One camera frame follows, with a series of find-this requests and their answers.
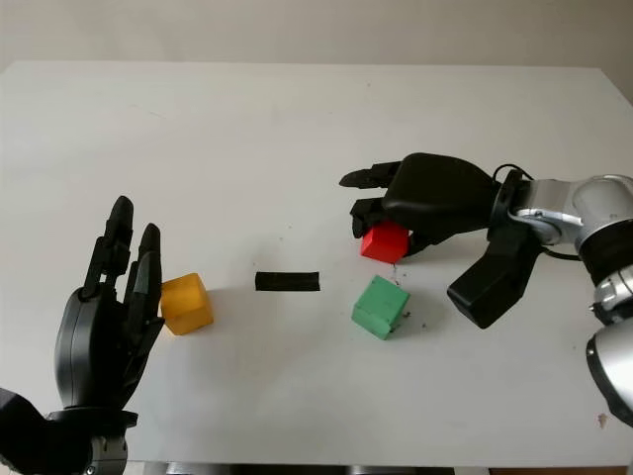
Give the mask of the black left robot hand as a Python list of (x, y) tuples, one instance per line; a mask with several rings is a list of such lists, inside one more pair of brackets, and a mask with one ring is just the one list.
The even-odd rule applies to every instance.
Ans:
[(62, 410), (51, 419), (92, 432), (124, 430), (138, 415), (126, 404), (164, 321), (160, 230), (144, 229), (131, 261), (134, 205), (119, 197), (96, 239), (83, 285), (67, 300), (54, 351)]

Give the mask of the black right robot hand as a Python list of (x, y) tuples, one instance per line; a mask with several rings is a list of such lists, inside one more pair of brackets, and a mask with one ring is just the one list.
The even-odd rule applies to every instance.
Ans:
[(350, 210), (352, 234), (360, 240), (363, 257), (397, 263), (480, 230), (488, 233), (490, 254), (520, 254), (521, 230), (500, 211), (509, 194), (494, 175), (465, 159), (415, 152), (349, 171), (339, 185), (384, 191), (357, 200)]

